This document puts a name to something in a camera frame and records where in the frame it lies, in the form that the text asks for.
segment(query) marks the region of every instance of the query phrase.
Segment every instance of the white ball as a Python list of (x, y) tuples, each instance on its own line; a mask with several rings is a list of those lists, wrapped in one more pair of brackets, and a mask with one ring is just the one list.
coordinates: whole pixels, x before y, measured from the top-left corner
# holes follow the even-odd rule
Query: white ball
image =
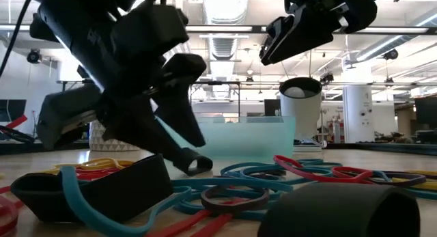
[(291, 87), (291, 88), (287, 89), (284, 94), (290, 98), (304, 98), (305, 97), (305, 93), (299, 87)]

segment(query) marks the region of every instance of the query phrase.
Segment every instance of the white column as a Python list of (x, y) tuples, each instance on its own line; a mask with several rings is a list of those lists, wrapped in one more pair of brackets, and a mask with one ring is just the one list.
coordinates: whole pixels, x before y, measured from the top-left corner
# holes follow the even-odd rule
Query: white column
[[(350, 66), (343, 59), (342, 81), (369, 83), (371, 66), (367, 62)], [(371, 86), (344, 86), (343, 110), (345, 142), (375, 141)]]

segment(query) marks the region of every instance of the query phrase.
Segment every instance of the table surface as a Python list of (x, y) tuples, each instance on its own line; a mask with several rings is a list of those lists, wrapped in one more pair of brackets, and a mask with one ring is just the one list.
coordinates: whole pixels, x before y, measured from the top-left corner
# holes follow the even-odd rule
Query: table surface
[[(45, 152), (39, 154), (18, 154), (0, 156), (0, 173), (4, 174), (4, 178), (0, 180), (0, 186), (10, 185), (19, 176), (32, 171), (40, 171), (51, 168), (52, 165), (62, 163), (83, 163), (95, 158), (122, 158), (125, 160), (139, 160), (150, 156), (147, 152), (88, 152), (83, 150), (63, 151), (63, 152)], [(407, 170), (407, 169), (422, 169), (422, 170), (437, 170), (436, 156), (423, 156), (415, 154), (396, 154), (390, 152), (371, 152), (364, 150), (324, 150), (317, 153), (297, 153), (294, 158), (323, 158), (325, 161), (343, 163), (346, 166), (360, 167), (375, 170)], [(239, 158), (213, 158), (214, 169), (211, 173), (204, 173), (198, 177), (210, 177), (212, 174), (219, 174), (219, 171), (224, 166), (257, 161), (268, 162), (272, 161), (272, 157), (251, 158), (242, 156)], [(184, 174), (167, 163), (169, 174), (172, 178), (185, 178)], [(435, 236), (437, 232), (437, 201), (419, 199), (421, 209), (421, 236)], [(186, 215), (169, 209), (164, 211), (157, 218), (157, 222), (152, 230), (161, 229), (172, 223), (185, 219)], [(139, 226), (147, 221), (147, 212), (133, 219), (128, 225)], [(181, 234), (181, 237), (191, 236), (194, 232), (200, 229), (204, 224), (198, 224), (191, 231)], [(216, 237), (234, 237), (234, 236), (256, 236), (259, 223), (253, 221), (234, 220), (228, 223)], [(62, 224), (53, 225), (41, 223), (33, 215), (33, 213), (24, 207), (20, 211), (17, 230), (8, 234), (8, 237), (58, 237), (62, 233), (63, 237), (77, 236), (101, 236), (99, 233), (87, 229), (79, 224)]]

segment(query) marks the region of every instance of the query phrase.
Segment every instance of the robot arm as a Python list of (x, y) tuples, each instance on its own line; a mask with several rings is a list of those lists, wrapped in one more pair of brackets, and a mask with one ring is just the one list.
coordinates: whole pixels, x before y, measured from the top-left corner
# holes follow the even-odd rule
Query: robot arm
[[(71, 143), (80, 137), (79, 127), (97, 119), (107, 128), (104, 139), (163, 154), (187, 170), (182, 158), (198, 156), (181, 149), (156, 119), (194, 146), (205, 145), (187, 94), (206, 64), (192, 54), (177, 54), (166, 64), (163, 57), (189, 39), (182, 11), (165, 5), (165, 0), (160, 5), (145, 0), (125, 16), (117, 8), (129, 11), (136, 0), (36, 1), (40, 7), (31, 35), (61, 42), (94, 82), (45, 98), (38, 122), (42, 143), (47, 148)], [(268, 39), (260, 52), (264, 65), (332, 41), (341, 17), (349, 22), (345, 33), (366, 28), (376, 17), (374, 0), (284, 1), (290, 15), (267, 27)], [(158, 104), (155, 113), (151, 99)]]

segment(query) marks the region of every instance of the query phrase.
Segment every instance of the ceiling light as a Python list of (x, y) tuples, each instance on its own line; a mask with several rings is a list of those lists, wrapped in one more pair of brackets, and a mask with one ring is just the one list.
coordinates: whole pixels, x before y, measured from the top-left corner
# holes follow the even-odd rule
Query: ceiling light
[[(2, 32), (13, 32), (15, 30), (15, 25), (0, 25), (0, 31)], [(21, 25), (20, 32), (28, 32), (30, 30), (30, 25)]]
[(403, 28), (403, 27), (371, 27), (357, 31), (357, 33), (425, 33), (428, 28)]
[(222, 26), (222, 25), (205, 25), (205, 26), (187, 26), (185, 28), (188, 32), (204, 32), (208, 31), (211, 33), (224, 33), (229, 31), (237, 31), (237, 32), (248, 32), (252, 31), (252, 26)]
[(249, 39), (248, 35), (199, 35), (199, 38), (201, 39)]

